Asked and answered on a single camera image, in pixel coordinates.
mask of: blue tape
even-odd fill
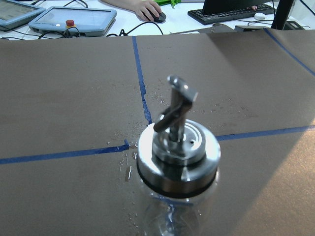
[[[241,134],[228,134],[228,135],[219,135],[216,136],[218,141],[226,141],[233,139],[247,139],[261,136],[270,136],[270,135],[280,135],[280,134],[289,134],[289,133],[298,133],[306,131],[315,131],[315,125],[295,127],[295,128],[286,128],[286,129],[275,129],[275,130],[266,130],[266,131],[257,131],[250,133],[241,133]]]
[[[88,150],[43,154],[43,155],[4,158],[4,159],[0,159],[0,165],[29,162],[29,161],[42,161],[42,160],[50,160],[50,159],[76,157],[76,156],[97,155],[97,154],[104,154],[104,153],[111,153],[111,152],[121,152],[128,149],[129,149],[129,143],[127,140],[125,140],[125,144],[118,147],[104,147],[104,148],[96,148],[96,149],[88,149]]]
[[[296,62],[298,62],[301,66],[303,66],[308,72],[310,72],[312,75],[315,76],[315,72],[312,71],[310,68],[308,68],[303,62],[299,60],[295,55],[293,55],[288,49],[285,48],[285,46],[278,40],[276,37],[274,37],[270,31],[268,31],[266,28],[264,28],[264,31],[286,52],[288,53]]]
[[[140,91],[141,91],[144,116],[145,116],[146,120],[148,121],[148,123],[151,124],[152,123],[151,113],[149,111],[146,99],[144,97],[144,95],[146,94],[146,87],[144,85],[144,79],[143,79],[140,57],[139,57],[139,52],[138,52],[138,45],[137,45],[137,40],[136,40],[135,36],[132,37],[132,43],[133,43],[134,57],[136,60],[136,65],[137,65],[137,72],[138,72],[138,79],[139,79],[139,86],[140,86]]]

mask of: computer mouse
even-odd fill
[[[266,19],[266,15],[264,13],[261,13],[261,12],[257,12],[255,15],[254,15],[254,18],[258,21],[261,21],[261,20],[264,20]]]
[[[149,13],[151,14],[151,16],[153,17],[153,21],[157,22],[157,23],[162,23],[165,21],[166,19],[166,15],[162,12],[159,14],[159,17],[156,17],[150,10]]]

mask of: white mouse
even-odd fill
[[[254,18],[258,21],[261,21],[261,20],[264,20],[266,19],[266,15],[264,13],[261,13],[261,12],[257,12],[255,15],[254,15]]]

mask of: keyboard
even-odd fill
[[[274,13],[273,7],[266,4],[258,5],[256,11],[251,9],[240,9],[210,15],[203,15],[201,11],[202,9],[191,10],[188,12],[188,15],[203,25],[253,17],[257,12],[264,13],[265,15]]]

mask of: red emergency stop button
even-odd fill
[[[74,20],[66,20],[65,23],[68,27],[74,26]]]

